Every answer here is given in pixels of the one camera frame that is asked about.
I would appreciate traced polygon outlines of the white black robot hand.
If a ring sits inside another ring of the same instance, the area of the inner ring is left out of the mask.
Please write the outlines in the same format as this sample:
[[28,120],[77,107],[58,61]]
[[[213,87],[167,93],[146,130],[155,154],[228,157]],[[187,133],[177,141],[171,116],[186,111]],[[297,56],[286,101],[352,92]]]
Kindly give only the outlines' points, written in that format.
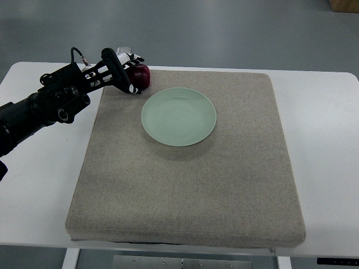
[[[135,54],[135,53],[130,53],[130,54],[116,54],[122,67],[125,69],[137,65],[137,64],[142,64],[143,62],[145,62],[144,58]],[[137,89],[136,87],[134,87],[131,83],[130,83],[130,92],[133,94],[140,94],[141,90]]]

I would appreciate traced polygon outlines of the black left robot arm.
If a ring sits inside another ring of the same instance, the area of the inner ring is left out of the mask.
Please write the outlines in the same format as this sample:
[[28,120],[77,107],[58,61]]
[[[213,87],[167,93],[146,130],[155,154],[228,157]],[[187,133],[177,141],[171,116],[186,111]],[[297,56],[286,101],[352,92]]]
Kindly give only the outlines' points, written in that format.
[[72,56],[70,64],[40,77],[42,88],[37,92],[1,106],[1,156],[44,127],[56,122],[73,123],[75,116],[90,104],[90,92],[114,86],[126,94],[140,94],[126,73],[127,68],[143,62],[138,55],[116,54],[105,48],[95,65],[82,54],[80,58],[84,68]]

